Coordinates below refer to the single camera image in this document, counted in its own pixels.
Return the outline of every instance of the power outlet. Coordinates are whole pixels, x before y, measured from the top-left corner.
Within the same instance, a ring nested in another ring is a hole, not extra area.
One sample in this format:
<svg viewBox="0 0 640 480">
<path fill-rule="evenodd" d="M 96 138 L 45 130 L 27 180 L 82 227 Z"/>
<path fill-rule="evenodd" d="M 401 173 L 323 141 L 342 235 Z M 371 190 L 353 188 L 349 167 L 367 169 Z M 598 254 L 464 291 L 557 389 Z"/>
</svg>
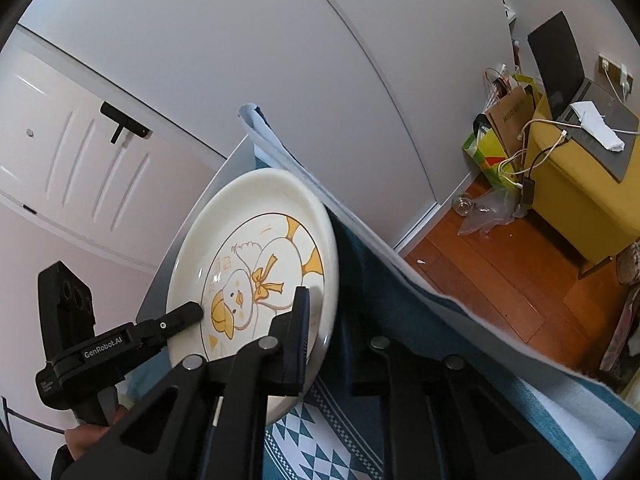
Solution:
<svg viewBox="0 0 640 480">
<path fill-rule="evenodd" d="M 607 63 L 609 64 L 609 69 L 606 71 L 604 70 L 604 67 Z M 620 86 L 620 88 L 622 88 L 622 85 L 620 84 L 620 78 L 622 78 L 622 67 L 618 63 L 600 54 L 598 56 L 598 72 L 600 72 L 602 75 L 609 73 L 611 82 L 614 85 L 618 85 Z M 634 87 L 634 78 L 631 74 L 626 74 L 626 81 L 629 83 L 629 93 L 631 94 Z"/>
</svg>

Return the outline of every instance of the silver screw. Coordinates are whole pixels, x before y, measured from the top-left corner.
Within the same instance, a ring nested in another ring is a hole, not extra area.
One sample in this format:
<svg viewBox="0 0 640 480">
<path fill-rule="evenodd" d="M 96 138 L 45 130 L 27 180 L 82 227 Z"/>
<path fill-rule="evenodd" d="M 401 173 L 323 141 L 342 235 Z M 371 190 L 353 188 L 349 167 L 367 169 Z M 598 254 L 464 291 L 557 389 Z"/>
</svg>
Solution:
<svg viewBox="0 0 640 480">
<path fill-rule="evenodd" d="M 377 350 L 384 350 L 386 347 L 389 346 L 389 339 L 387 339 L 386 337 L 384 337 L 383 335 L 377 335 L 373 338 L 371 338 L 371 346 L 373 346 L 373 348 L 377 349 Z"/>
<path fill-rule="evenodd" d="M 197 370 L 202 366 L 203 362 L 204 359 L 201 355 L 191 354 L 182 360 L 182 366 L 187 368 L 187 370 Z"/>
<path fill-rule="evenodd" d="M 465 367 L 465 360 L 459 355 L 450 355 L 444 359 L 444 364 L 449 370 L 462 370 Z"/>
<path fill-rule="evenodd" d="M 271 348 L 276 348 L 278 345 L 278 338 L 272 335 L 266 335 L 263 338 L 260 338 L 258 341 L 258 346 L 263 350 L 270 350 Z"/>
</svg>

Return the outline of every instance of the plate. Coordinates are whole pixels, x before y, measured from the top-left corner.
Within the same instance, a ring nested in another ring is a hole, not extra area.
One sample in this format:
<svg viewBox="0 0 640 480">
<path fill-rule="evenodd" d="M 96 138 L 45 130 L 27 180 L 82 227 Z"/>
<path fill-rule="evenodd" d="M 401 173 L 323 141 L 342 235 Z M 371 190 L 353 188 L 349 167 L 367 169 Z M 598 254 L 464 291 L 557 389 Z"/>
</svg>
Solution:
<svg viewBox="0 0 640 480">
<path fill-rule="evenodd" d="M 322 203 L 287 171 L 265 168 L 236 178 L 205 206 L 178 253 L 167 311 L 200 303 L 204 317 L 168 342 L 172 366 L 189 354 L 209 361 L 267 335 L 271 319 L 291 309 L 297 286 L 310 295 L 305 392 L 334 328 L 338 256 Z M 295 406 L 270 397 L 267 424 Z"/>
</svg>

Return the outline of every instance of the door handle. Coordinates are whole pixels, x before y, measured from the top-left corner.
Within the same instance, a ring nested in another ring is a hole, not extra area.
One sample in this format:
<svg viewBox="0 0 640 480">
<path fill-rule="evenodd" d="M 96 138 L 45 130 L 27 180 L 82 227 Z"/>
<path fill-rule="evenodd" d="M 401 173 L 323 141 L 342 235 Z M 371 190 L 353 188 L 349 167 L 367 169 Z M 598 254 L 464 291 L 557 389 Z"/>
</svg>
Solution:
<svg viewBox="0 0 640 480">
<path fill-rule="evenodd" d="M 115 106 L 110 105 L 107 101 L 102 103 L 100 107 L 100 113 L 112 121 L 118 123 L 118 127 L 116 128 L 113 137 L 111 137 L 111 143 L 115 144 L 118 140 L 118 137 L 122 133 L 122 130 L 126 128 L 132 134 L 135 134 L 139 137 L 146 137 L 149 133 L 149 128 L 140 124 L 137 120 L 132 119 L 126 113 L 121 112 Z"/>
</svg>

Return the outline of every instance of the duck illustration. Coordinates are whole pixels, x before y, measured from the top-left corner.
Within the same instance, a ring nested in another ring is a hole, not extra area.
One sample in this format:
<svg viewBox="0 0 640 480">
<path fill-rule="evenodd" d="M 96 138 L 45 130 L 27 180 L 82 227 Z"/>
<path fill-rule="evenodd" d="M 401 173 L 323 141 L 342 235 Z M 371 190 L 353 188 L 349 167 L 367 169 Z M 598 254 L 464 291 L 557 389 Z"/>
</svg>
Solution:
<svg viewBox="0 0 640 480">
<path fill-rule="evenodd" d="M 300 250 L 293 237 L 300 227 L 292 217 L 286 216 L 287 235 L 270 240 L 264 247 L 255 242 L 236 244 L 232 252 L 242 262 L 234 270 L 211 302 L 213 328 L 231 340 L 236 330 L 248 330 L 255 337 L 260 312 L 275 316 L 278 311 L 291 307 L 297 286 L 310 272 L 322 275 L 322 261 L 318 248 L 302 262 Z M 210 337 L 213 347 L 217 338 Z"/>
</svg>

